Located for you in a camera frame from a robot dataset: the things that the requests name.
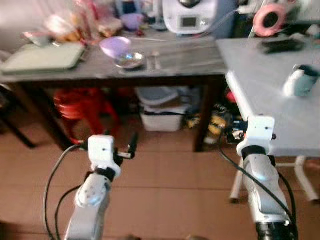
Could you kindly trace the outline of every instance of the black cable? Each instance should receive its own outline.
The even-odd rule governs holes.
[[[295,238],[296,240],[299,239],[298,237],[298,228],[297,228],[297,224],[296,224],[296,220],[294,219],[293,215],[291,214],[291,212],[289,211],[289,209],[283,204],[283,202],[276,196],[274,195],[266,186],[264,186],[261,182],[259,182],[254,176],[252,176],[250,173],[248,173],[245,169],[243,169],[242,167],[238,166],[238,164],[236,164],[231,158],[229,158],[224,151],[221,148],[221,138],[223,136],[223,134],[225,133],[226,128],[221,131],[221,134],[219,136],[218,139],[218,149],[219,149],[219,153],[222,156],[223,159],[227,160],[230,164],[232,164],[238,171],[242,172],[244,175],[246,175],[249,179],[251,179],[255,184],[257,184],[260,188],[262,188],[267,194],[269,194],[270,197],[272,197],[277,204],[280,205],[280,207],[285,211],[285,213],[288,215],[291,224],[294,227],[294,234],[295,234]]]
[[[282,179],[284,182],[290,196],[290,201],[291,201],[291,212],[292,212],[292,217],[294,218],[295,223],[297,223],[297,207],[296,207],[296,201],[295,201],[295,195],[294,192],[287,181],[287,179],[279,172],[279,177]]]
[[[60,164],[62,163],[62,161],[64,160],[64,158],[66,157],[66,155],[75,150],[80,148],[81,145],[73,145],[71,147],[69,147],[67,150],[65,150],[62,155],[60,156],[59,160],[56,162],[50,176],[48,179],[48,182],[45,186],[45,190],[44,190],[44,196],[43,196],[43,205],[42,205],[42,218],[43,218],[43,225],[46,229],[46,232],[48,234],[48,236],[50,237],[51,240],[55,240],[55,237],[52,233],[52,231],[50,230],[49,224],[48,224],[48,213],[47,213],[47,205],[48,205],[48,193],[49,193],[49,188],[50,188],[50,184],[51,181],[56,173],[56,171],[58,170]]]
[[[72,192],[78,190],[81,186],[82,186],[82,185],[76,186],[76,187],[68,190],[67,192],[65,192],[65,193],[62,195],[62,197],[60,198],[58,205],[56,206],[55,213],[54,213],[54,220],[55,220],[54,225],[55,225],[55,234],[56,234],[57,240],[61,240],[61,238],[60,238],[60,233],[59,233],[59,223],[58,223],[58,220],[59,220],[59,219],[58,219],[58,216],[59,216],[60,206],[61,206],[62,202],[64,201],[64,199],[65,199],[69,194],[71,194]]]

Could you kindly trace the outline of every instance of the pink tape roll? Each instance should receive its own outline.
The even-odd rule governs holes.
[[[273,26],[265,27],[264,21],[269,14],[276,14],[278,19]],[[259,37],[270,37],[276,34],[284,24],[286,9],[281,4],[271,3],[263,6],[254,16],[253,27]]]

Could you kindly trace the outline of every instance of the white basket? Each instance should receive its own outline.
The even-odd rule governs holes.
[[[184,115],[145,115],[140,113],[144,129],[148,132],[176,132],[181,128]]]

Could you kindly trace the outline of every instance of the tape roll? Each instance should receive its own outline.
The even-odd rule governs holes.
[[[259,37],[271,37],[281,29],[285,19],[286,9],[281,4],[263,6],[253,19],[255,34]]]

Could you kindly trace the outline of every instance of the purple bowl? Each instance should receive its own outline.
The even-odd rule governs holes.
[[[122,36],[114,36],[102,40],[100,42],[100,48],[110,58],[116,59],[130,51],[131,41]]]
[[[121,16],[123,25],[131,31],[138,30],[140,25],[144,22],[144,19],[145,17],[139,13],[130,13]]]

